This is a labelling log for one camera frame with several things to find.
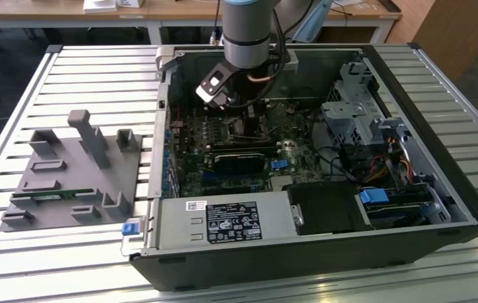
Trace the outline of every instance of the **blue drive bracket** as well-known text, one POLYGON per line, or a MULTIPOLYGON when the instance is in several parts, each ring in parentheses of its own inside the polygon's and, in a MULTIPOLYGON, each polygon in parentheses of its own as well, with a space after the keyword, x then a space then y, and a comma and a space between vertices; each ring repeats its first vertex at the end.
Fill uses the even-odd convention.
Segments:
POLYGON ((363 204, 376 204, 389 202, 388 193, 383 188, 368 188, 359 194, 363 204))

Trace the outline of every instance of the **barcode sticker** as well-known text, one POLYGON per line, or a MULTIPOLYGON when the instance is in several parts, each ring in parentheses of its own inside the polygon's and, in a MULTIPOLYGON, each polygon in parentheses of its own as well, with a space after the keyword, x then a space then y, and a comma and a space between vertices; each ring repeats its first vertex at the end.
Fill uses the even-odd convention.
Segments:
POLYGON ((144 15, 120 15, 122 19, 143 19, 144 15))
POLYGON ((207 201, 188 201, 187 211, 205 210, 205 206, 207 206, 207 201))

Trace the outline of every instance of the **aluminum workbench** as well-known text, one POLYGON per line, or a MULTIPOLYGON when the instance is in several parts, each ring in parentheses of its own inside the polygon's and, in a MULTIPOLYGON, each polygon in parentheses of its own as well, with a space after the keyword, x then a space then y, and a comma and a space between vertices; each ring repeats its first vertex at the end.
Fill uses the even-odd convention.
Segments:
MULTIPOLYGON (((64 47, 48 52, 0 135, 0 217, 32 149, 34 129, 68 128, 88 109, 104 135, 132 128, 144 136, 135 215, 148 207, 148 177, 159 80, 155 46, 64 47)), ((379 45, 399 81, 478 190, 478 111, 425 53, 379 45)), ((389 94, 381 94, 392 114, 389 94)), ((122 224, 0 232, 0 301, 66 302, 469 302, 478 301, 478 238, 415 264, 188 292, 158 292, 123 256, 122 224)), ((142 246, 142 241, 127 244, 142 246)))

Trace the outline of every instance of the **metal bracket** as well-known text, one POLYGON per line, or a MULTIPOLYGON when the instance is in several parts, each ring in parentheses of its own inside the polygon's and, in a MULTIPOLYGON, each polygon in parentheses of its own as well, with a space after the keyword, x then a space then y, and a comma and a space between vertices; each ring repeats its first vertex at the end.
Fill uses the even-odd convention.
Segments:
POLYGON ((158 71, 164 72, 171 66, 175 66, 175 47, 174 46, 162 46, 158 48, 158 53, 155 55, 155 62, 158 64, 158 71))

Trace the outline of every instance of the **blue latch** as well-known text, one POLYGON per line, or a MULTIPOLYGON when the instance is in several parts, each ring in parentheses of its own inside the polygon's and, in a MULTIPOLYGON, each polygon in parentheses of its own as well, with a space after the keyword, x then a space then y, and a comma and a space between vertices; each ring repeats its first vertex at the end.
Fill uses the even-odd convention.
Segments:
POLYGON ((359 196, 361 197, 363 204, 389 202, 388 193, 383 188, 368 188, 359 194, 359 196))
POLYGON ((288 167, 288 160, 272 161, 272 169, 284 169, 288 167))
POLYGON ((140 223, 124 223, 122 229, 123 235, 138 235, 140 234, 140 223))

